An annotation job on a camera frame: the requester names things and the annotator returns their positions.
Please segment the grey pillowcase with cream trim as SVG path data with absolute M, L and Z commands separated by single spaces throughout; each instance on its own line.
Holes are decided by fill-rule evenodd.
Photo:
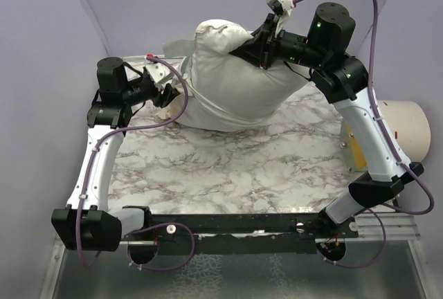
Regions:
M 163 45 L 163 53 L 166 57 L 184 57 L 179 70 L 187 82 L 190 97 L 184 114 L 179 118 L 179 123 L 189 127 L 221 132 L 234 132 L 259 125 L 264 119 L 240 120 L 237 117 L 231 118 L 222 110 L 206 104 L 202 97 L 196 96 L 192 92 L 188 65 L 192 59 L 194 49 L 194 40 L 180 39 Z

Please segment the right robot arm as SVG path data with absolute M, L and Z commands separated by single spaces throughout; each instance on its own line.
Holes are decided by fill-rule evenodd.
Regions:
M 350 126 L 363 152 L 367 172 L 348 186 L 348 191 L 320 212 L 319 232 L 334 237 L 350 217 L 387 202 L 407 183 L 423 173 L 423 165 L 412 162 L 394 141 L 368 86 L 364 64 L 347 54 L 356 23 L 338 4 L 320 4 L 307 35 L 277 30 L 276 14 L 264 23 L 231 55 L 253 66 L 269 69 L 275 62 L 298 64 L 309 69 L 309 81 L 325 96 Z

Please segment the white pillow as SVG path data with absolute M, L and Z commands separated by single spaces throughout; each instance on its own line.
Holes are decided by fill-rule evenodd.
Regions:
M 192 92 L 210 106 L 240 120 L 265 119 L 289 96 L 306 85 L 308 69 L 276 62 L 264 70 L 231 51 L 252 34 L 223 19 L 201 22 L 195 31 L 195 49 L 188 65 Z

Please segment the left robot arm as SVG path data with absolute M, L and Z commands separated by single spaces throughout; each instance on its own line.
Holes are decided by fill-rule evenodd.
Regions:
M 147 208 L 110 212 L 108 191 L 133 107 L 146 102 L 159 108 L 169 105 L 179 95 L 168 82 L 176 73 L 171 64 L 153 56 L 147 57 L 142 70 L 119 57 L 97 63 L 98 90 L 87 112 L 87 148 L 79 177 L 65 207 L 51 216 L 67 249 L 115 251 L 130 233 L 139 240 L 152 234 L 153 223 L 145 218 Z

